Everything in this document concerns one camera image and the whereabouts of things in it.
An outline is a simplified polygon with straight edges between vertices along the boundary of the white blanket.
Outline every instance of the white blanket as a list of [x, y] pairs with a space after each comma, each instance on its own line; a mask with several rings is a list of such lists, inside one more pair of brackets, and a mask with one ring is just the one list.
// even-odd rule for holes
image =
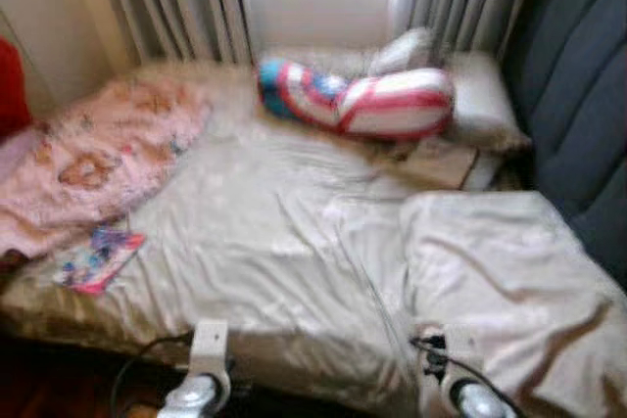
[[627, 416], [627, 299], [544, 198], [429, 194], [401, 227], [416, 333], [462, 330], [531, 416]]

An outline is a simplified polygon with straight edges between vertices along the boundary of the pink blanket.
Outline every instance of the pink blanket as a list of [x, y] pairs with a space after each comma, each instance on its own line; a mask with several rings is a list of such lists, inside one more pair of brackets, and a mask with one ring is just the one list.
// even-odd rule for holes
[[156, 192], [203, 128], [191, 84], [113, 82], [64, 110], [0, 181], [0, 255], [43, 255]]

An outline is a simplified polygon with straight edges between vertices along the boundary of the wooden floor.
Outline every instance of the wooden floor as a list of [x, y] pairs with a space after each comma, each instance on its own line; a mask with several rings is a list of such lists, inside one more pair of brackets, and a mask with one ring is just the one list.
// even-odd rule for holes
[[[101, 351], [0, 340], [1, 418], [109, 418], [111, 384], [125, 358]], [[132, 400], [161, 403], [181, 376], [140, 364], [125, 379], [121, 408]], [[337, 405], [252, 388], [220, 416], [347, 418], [365, 415]]]

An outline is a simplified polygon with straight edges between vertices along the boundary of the inflatable pillow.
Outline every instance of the inflatable pillow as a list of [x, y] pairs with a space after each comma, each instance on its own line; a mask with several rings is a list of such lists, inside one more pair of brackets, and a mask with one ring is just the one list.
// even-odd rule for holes
[[438, 69], [349, 83], [272, 59], [261, 63], [258, 82], [262, 101], [273, 114], [341, 134], [417, 139], [442, 132], [453, 113], [453, 84]]

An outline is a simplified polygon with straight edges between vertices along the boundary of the teddy bear print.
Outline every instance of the teddy bear print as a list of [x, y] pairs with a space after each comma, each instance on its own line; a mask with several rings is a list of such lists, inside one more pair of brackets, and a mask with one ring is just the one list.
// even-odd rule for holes
[[141, 98], [135, 103], [137, 110], [150, 112], [155, 115], [169, 113], [172, 109], [172, 99], [160, 92], [151, 92], [148, 97]]
[[104, 185], [111, 172], [120, 165], [120, 159], [110, 156], [104, 151], [85, 152], [80, 154], [60, 174], [59, 182], [95, 190]]
[[45, 166], [52, 162], [52, 146], [46, 140], [41, 142], [39, 147], [33, 151], [35, 162], [38, 165]]

